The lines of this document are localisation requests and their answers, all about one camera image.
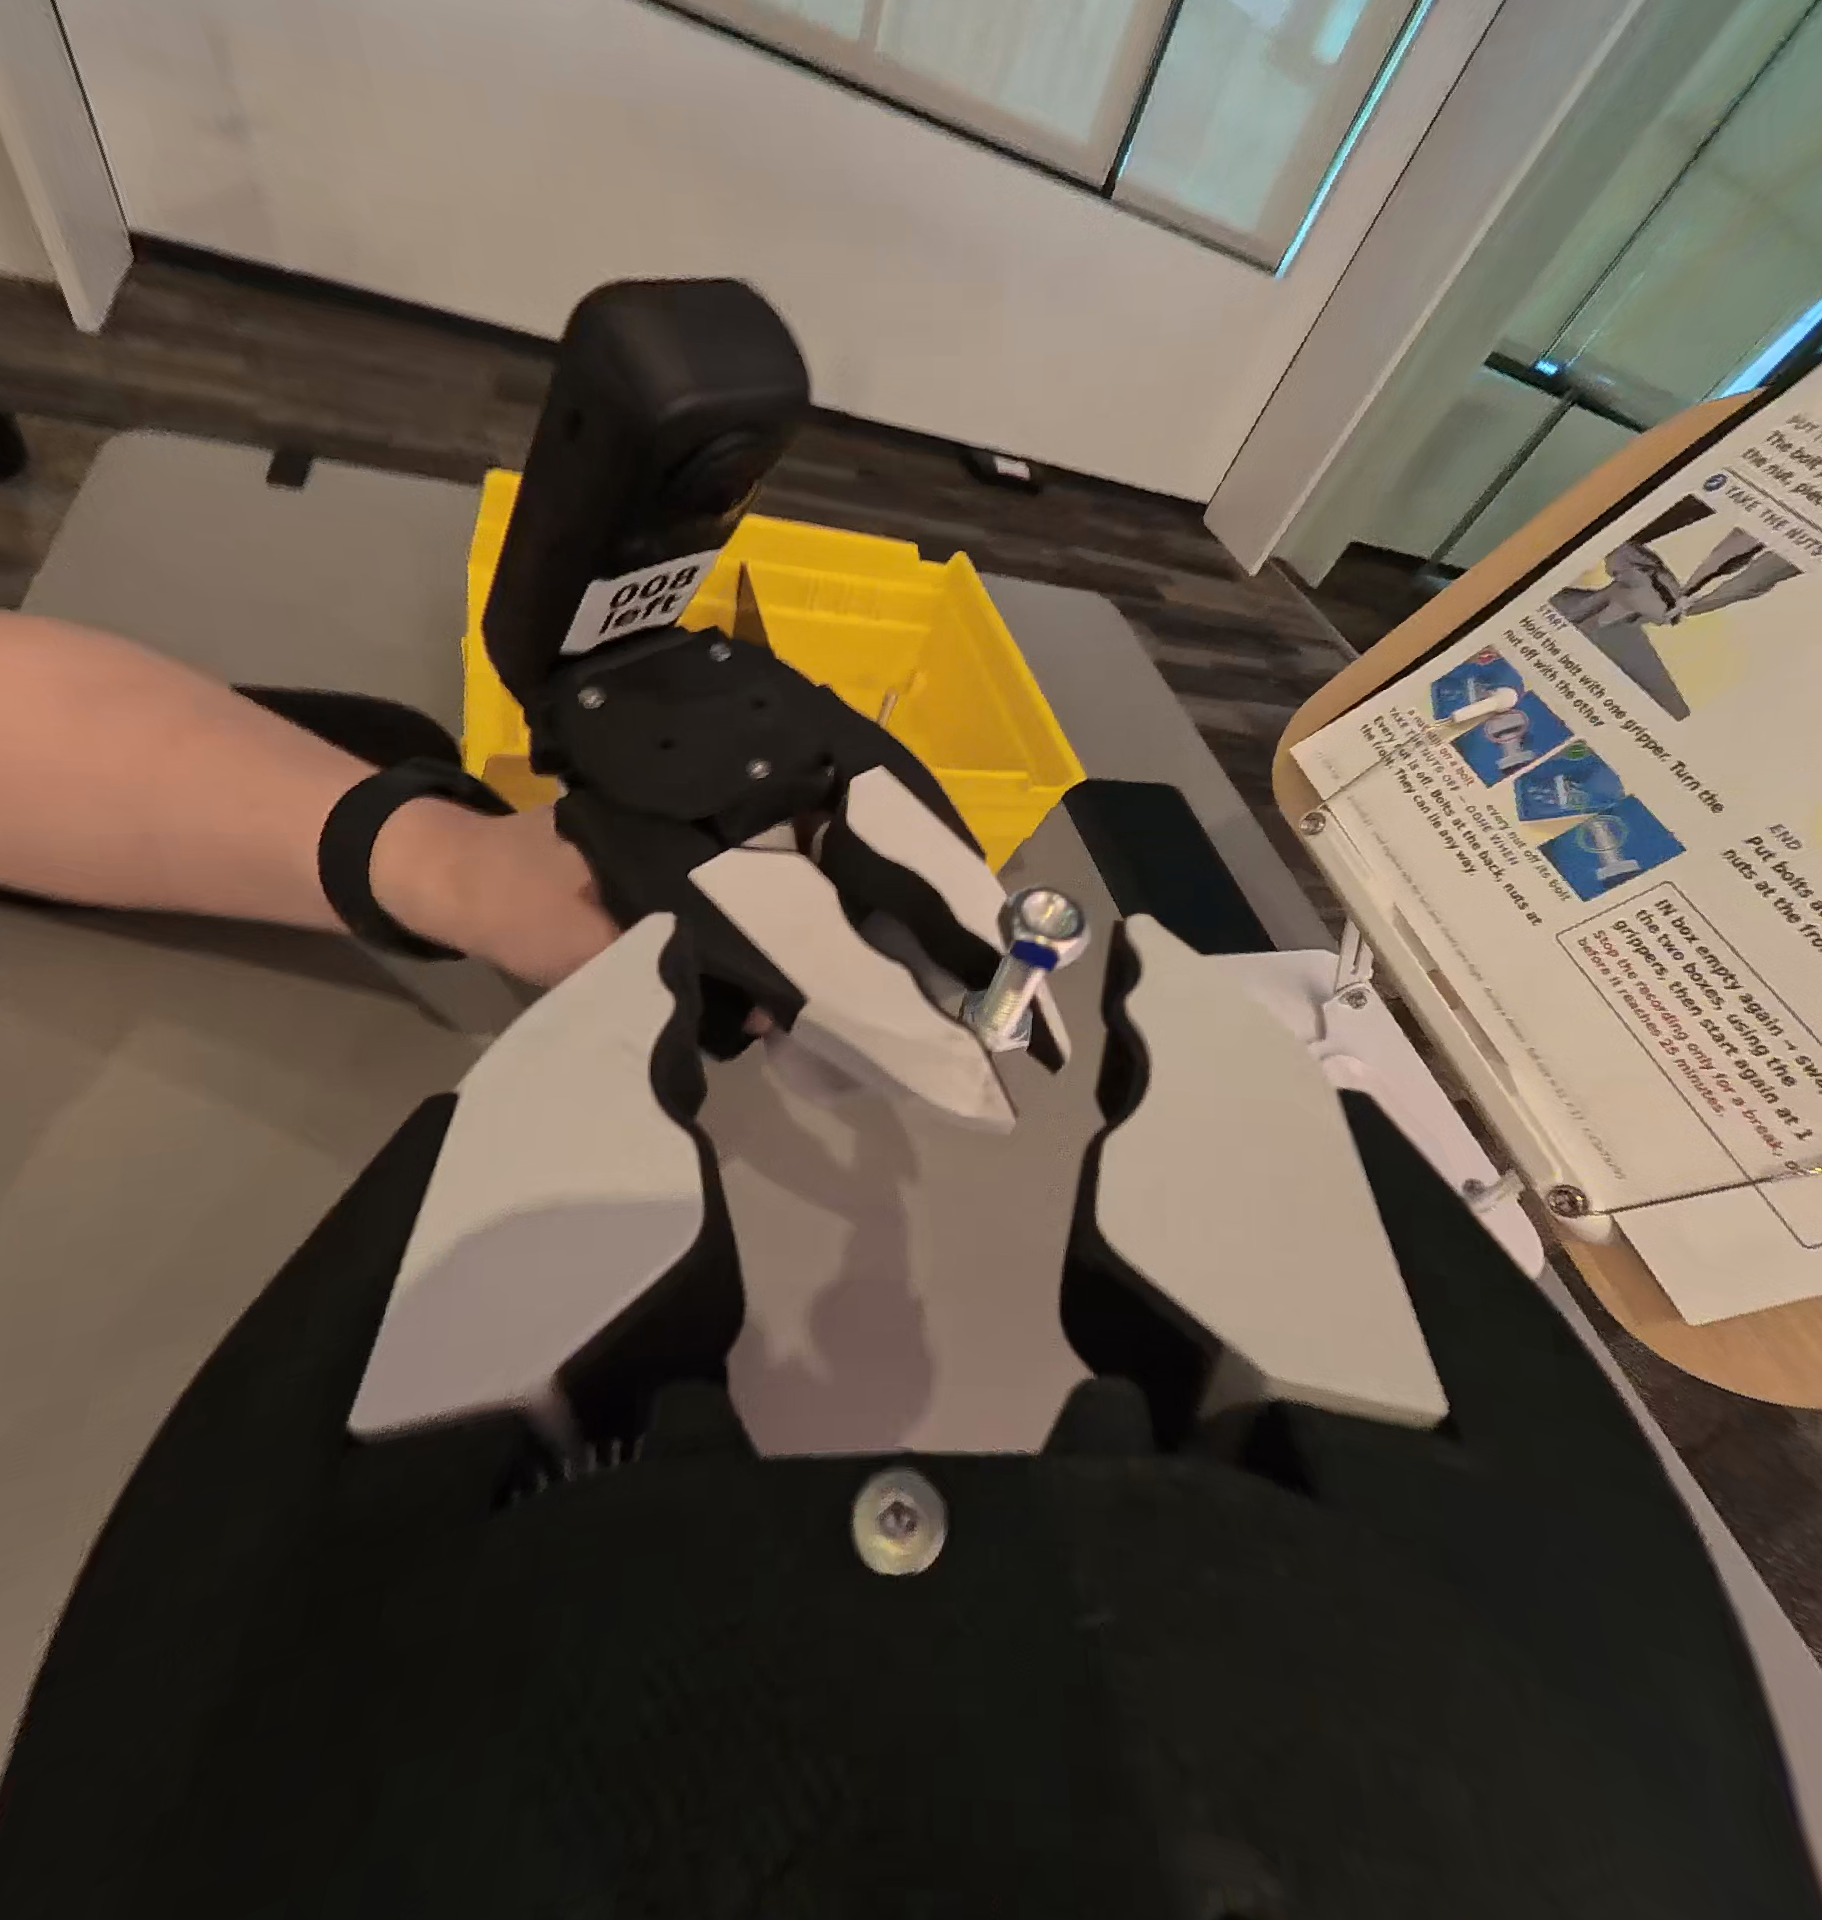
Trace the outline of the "glass partition panel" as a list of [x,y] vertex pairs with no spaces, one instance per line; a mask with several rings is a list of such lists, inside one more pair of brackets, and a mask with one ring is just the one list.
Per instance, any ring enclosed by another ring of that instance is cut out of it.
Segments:
[[1822,3],[1712,16],[1485,356],[1628,427],[1822,353]]

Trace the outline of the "round-cornered wooden board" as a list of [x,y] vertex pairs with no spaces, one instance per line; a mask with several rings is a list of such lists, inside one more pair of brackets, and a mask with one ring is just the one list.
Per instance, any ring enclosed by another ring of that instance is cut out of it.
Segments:
[[1533,1191],[1528,1209],[1549,1241],[1570,1255],[1590,1294],[1634,1340],[1678,1372],[1765,1403],[1822,1411],[1822,1299],[1777,1306],[1752,1316],[1689,1327],[1668,1300],[1637,1250],[1608,1232],[1599,1215],[1562,1212],[1552,1187],[1574,1177],[1549,1150],[1543,1130],[1523,1107],[1512,1074],[1457,990],[1443,985],[1437,963],[1420,947],[1405,908],[1394,908],[1383,886],[1369,881],[1362,857],[1331,827],[1328,806],[1295,763],[1295,748],[1313,732],[1410,672],[1446,650],[1464,628],[1512,600],[1637,493],[1759,412],[1765,390],[1706,401],[1667,421],[1612,455],[1578,487],[1542,510],[1483,562],[1447,585],[1422,611],[1405,618],[1331,683],[1308,696],[1285,729],[1273,756],[1272,786],[1298,843],[1330,883],[1347,918],[1378,953],[1378,969],[1405,996],[1420,1030],[1450,1066],[1482,1126],[1500,1142],[1506,1163],[1523,1171]]

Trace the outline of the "printed instruction sheet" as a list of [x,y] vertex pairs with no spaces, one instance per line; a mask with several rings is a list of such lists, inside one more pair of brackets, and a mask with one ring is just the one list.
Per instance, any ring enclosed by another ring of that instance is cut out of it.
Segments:
[[1526,1180],[1694,1327],[1822,1299],[1822,363],[1288,759]]

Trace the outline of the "yellow plastic bin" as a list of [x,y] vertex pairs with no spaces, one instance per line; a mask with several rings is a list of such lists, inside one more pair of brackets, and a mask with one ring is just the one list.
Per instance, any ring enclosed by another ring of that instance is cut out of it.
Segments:
[[716,630],[737,651],[727,633],[737,563],[768,565],[789,611],[776,657],[791,676],[747,669],[737,655],[711,660],[704,639],[637,663],[631,683],[612,669],[567,672],[553,686],[552,740],[536,744],[483,633],[519,485],[503,467],[483,483],[463,635],[463,766],[507,802],[539,802],[539,759],[584,759],[552,776],[559,800],[762,834],[793,806],[822,803],[826,780],[855,777],[883,756],[858,740],[858,724],[834,723],[827,700],[880,724],[890,686],[902,686],[902,699],[881,730],[929,769],[996,870],[1086,780],[965,553],[935,563],[909,541],[758,513],[697,585],[682,625]]

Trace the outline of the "large paned window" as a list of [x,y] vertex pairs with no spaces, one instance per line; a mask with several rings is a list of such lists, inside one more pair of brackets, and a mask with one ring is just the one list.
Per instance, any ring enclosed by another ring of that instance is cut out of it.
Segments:
[[673,3],[1281,276],[1428,3]]

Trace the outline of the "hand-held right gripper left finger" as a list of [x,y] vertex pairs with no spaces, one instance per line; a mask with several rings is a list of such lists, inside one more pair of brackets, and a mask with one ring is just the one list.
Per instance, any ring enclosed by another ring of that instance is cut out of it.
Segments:
[[659,1393],[723,1383],[747,1288],[690,937],[649,915],[466,1074],[347,1428],[511,1413],[631,1452]]

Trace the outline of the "black desk mat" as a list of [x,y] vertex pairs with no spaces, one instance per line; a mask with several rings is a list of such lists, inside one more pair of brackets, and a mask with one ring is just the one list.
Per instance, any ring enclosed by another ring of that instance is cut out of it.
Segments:
[[1205,956],[1324,942],[1321,934],[1272,927],[1172,784],[1084,780],[1063,803],[1120,918],[1152,918]]

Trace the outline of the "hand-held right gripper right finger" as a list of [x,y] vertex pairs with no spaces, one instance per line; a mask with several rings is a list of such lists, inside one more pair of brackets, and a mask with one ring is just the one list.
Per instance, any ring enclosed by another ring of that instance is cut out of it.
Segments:
[[1343,1096],[1235,956],[1115,925],[1101,1130],[1060,1317],[1183,1452],[1276,1406],[1410,1432],[1450,1413]]

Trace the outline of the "person's left forearm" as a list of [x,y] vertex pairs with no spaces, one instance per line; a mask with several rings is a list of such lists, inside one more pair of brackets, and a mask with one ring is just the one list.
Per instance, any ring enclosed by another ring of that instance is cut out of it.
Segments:
[[0,611],[0,892],[335,930],[317,843],[368,776],[176,660]]

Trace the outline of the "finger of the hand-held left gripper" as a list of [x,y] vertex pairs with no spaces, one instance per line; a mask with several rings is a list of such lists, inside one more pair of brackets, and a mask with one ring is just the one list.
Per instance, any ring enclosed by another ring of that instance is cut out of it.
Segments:
[[811,857],[737,847],[690,879],[798,996],[791,1036],[822,1063],[962,1128],[1014,1130],[1014,1104],[984,1043],[854,927]]
[[962,1000],[991,984],[1004,953],[1012,895],[973,838],[895,771],[873,767],[851,780],[836,815],[836,886],[860,930],[881,932],[885,952],[960,1021]]

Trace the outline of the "white tablet stand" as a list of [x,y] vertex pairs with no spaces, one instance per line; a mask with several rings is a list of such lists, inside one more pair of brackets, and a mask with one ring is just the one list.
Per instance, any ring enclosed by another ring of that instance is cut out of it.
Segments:
[[1549,1257],[1525,1217],[1523,1178],[1478,1144],[1378,990],[1376,956],[1347,924],[1336,950],[1235,956],[1246,990],[1305,1043],[1330,1085],[1370,1096],[1532,1279]]

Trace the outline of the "black wristband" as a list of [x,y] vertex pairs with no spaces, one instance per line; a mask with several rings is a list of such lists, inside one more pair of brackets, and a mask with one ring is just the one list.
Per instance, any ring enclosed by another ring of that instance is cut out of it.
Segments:
[[363,947],[425,964],[460,963],[463,953],[454,947],[400,924],[372,886],[378,836],[395,815],[419,802],[454,803],[485,819],[508,819],[514,813],[490,783],[460,763],[410,759],[378,767],[353,784],[324,820],[315,852],[319,889],[342,927]]

